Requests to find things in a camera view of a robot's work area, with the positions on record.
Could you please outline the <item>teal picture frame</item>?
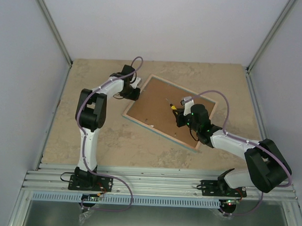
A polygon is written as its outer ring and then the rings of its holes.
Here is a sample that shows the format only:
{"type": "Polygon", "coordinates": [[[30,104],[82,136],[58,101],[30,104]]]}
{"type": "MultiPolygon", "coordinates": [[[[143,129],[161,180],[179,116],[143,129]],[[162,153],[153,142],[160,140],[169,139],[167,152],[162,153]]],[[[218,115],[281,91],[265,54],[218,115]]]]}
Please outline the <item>teal picture frame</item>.
{"type": "Polygon", "coordinates": [[[170,104],[181,108],[181,99],[197,93],[157,75],[150,75],[141,85],[137,101],[129,103],[123,117],[194,152],[201,143],[195,141],[187,126],[178,127],[170,104]]]}

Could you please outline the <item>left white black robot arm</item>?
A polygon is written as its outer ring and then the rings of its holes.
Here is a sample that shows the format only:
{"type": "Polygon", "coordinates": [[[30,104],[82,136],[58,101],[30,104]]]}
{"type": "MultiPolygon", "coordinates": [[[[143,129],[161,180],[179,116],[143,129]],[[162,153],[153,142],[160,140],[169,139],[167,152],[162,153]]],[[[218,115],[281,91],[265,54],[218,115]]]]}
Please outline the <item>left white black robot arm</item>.
{"type": "Polygon", "coordinates": [[[80,184],[86,190],[97,185],[94,173],[97,169],[96,149],[99,133],[106,121],[107,101],[115,95],[136,101],[139,99],[140,78],[136,77],[136,69],[124,65],[121,72],[113,73],[100,86],[94,89],[83,89],[78,101],[75,119],[80,129],[81,145],[77,170],[84,171],[80,184]]]}

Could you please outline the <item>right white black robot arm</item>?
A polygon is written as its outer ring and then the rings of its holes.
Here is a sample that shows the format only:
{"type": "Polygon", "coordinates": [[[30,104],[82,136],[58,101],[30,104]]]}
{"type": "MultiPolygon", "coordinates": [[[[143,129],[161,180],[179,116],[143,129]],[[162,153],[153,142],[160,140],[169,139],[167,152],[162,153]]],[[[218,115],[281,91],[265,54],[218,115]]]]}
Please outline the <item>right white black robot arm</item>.
{"type": "Polygon", "coordinates": [[[279,148],[270,139],[254,141],[230,134],[211,123],[203,104],[176,108],[171,106],[178,127],[187,126],[195,141],[215,149],[222,149],[245,160],[245,170],[230,169],[218,177],[217,189],[223,196],[236,188],[256,187],[268,193],[275,187],[291,184],[291,168],[279,148]]]}

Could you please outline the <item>yellow screwdriver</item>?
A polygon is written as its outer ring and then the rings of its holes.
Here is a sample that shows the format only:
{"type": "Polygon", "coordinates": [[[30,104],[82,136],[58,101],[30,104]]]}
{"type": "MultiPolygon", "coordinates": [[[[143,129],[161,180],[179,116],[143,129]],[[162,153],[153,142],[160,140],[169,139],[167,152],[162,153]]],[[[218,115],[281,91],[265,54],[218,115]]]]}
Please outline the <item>yellow screwdriver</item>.
{"type": "Polygon", "coordinates": [[[172,104],[172,102],[168,98],[166,98],[166,100],[168,101],[171,110],[172,111],[176,111],[177,107],[174,104],[172,104]]]}

